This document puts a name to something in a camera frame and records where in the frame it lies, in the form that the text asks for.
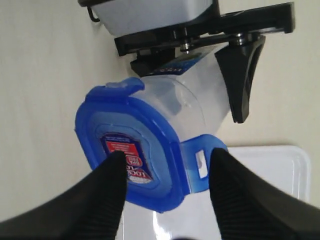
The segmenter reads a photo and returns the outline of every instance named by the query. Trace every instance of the blue lid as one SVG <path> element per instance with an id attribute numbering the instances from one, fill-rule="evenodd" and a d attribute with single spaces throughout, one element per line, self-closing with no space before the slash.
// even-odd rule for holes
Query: blue lid
<path id="1" fill-rule="evenodd" d="M 196 153 L 204 152 L 208 166 L 212 149 L 226 146 L 211 135 L 180 142 L 156 109 L 130 96 L 144 88 L 135 77 L 94 87 L 77 111 L 75 132 L 92 169 L 111 152 L 123 151 L 126 200 L 162 213 L 179 206 L 185 195 L 208 189 Z"/>

